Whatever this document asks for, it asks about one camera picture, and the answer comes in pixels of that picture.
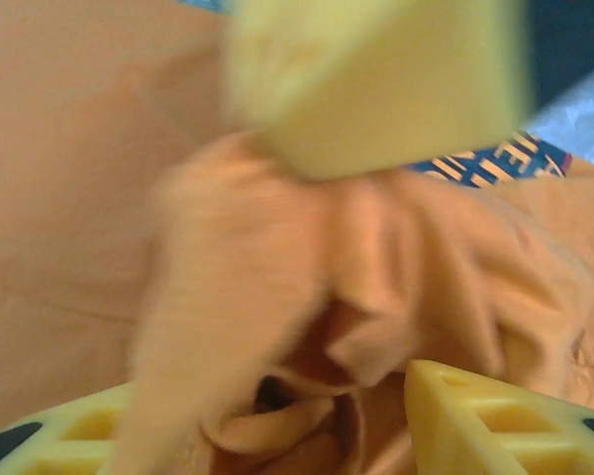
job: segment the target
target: yellow foam block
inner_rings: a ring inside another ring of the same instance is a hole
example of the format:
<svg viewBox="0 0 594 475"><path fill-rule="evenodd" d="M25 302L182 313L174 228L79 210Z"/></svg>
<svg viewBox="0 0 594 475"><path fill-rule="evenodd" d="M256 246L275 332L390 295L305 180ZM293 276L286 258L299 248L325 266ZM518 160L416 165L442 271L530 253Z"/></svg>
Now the yellow foam block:
<svg viewBox="0 0 594 475"><path fill-rule="evenodd" d="M0 460L0 475L96 475L128 396L119 386L17 421L7 430L42 426Z"/></svg>
<svg viewBox="0 0 594 475"><path fill-rule="evenodd" d="M530 111L523 0L234 0L232 118L328 179L499 143Z"/></svg>
<svg viewBox="0 0 594 475"><path fill-rule="evenodd" d="M594 411L429 361L405 384L419 475L594 475Z"/></svg>

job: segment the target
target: white surface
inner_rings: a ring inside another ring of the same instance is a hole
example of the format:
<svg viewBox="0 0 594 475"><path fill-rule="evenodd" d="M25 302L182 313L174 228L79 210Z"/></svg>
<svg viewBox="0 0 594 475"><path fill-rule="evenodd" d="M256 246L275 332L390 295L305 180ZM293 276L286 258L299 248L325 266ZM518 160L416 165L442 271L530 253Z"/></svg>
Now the white surface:
<svg viewBox="0 0 594 475"><path fill-rule="evenodd" d="M594 162L594 73L536 116L527 131Z"/></svg>

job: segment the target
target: yellow plastic object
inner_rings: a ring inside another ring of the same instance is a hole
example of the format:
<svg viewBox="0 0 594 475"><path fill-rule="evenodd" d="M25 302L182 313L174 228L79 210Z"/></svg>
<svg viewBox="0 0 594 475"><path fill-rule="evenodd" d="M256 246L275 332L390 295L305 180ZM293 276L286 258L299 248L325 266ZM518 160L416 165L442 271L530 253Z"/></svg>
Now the yellow plastic object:
<svg viewBox="0 0 594 475"><path fill-rule="evenodd" d="M128 392L118 386L16 422L9 428L43 426L0 461L0 475L96 475Z"/></svg>
<svg viewBox="0 0 594 475"><path fill-rule="evenodd" d="M430 361L405 404L419 475L594 475L594 411Z"/></svg>
<svg viewBox="0 0 594 475"><path fill-rule="evenodd" d="M233 0L229 114L330 179L500 143L531 110L524 0Z"/></svg>

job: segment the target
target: orange fabric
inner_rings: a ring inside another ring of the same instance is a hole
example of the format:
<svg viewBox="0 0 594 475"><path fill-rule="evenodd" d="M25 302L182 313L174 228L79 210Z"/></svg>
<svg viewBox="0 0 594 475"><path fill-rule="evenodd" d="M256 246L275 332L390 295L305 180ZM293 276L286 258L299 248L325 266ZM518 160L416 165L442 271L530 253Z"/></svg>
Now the orange fabric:
<svg viewBox="0 0 594 475"><path fill-rule="evenodd" d="M219 133L221 20L0 1L0 429L127 380L162 170Z"/></svg>
<svg viewBox="0 0 594 475"><path fill-rule="evenodd" d="M592 166L485 190L403 170L312 184L234 135L158 196L113 475L155 473L186 434L194 474L413 473L414 358L594 408Z"/></svg>

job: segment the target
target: blurry yellow object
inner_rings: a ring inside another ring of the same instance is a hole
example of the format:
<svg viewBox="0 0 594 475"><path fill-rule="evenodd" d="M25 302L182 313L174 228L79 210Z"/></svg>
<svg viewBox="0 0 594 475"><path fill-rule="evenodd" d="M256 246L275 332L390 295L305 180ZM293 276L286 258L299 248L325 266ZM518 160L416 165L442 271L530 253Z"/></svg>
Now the blurry yellow object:
<svg viewBox="0 0 594 475"><path fill-rule="evenodd" d="M229 115L308 178L500 143L530 113L523 0L233 0Z"/></svg>
<svg viewBox="0 0 594 475"><path fill-rule="evenodd" d="M115 421L128 389L112 388L12 425L14 430L39 429L0 460L0 475L96 475L111 452Z"/></svg>
<svg viewBox="0 0 594 475"><path fill-rule="evenodd" d="M419 475L594 475L594 411L430 361L405 404Z"/></svg>

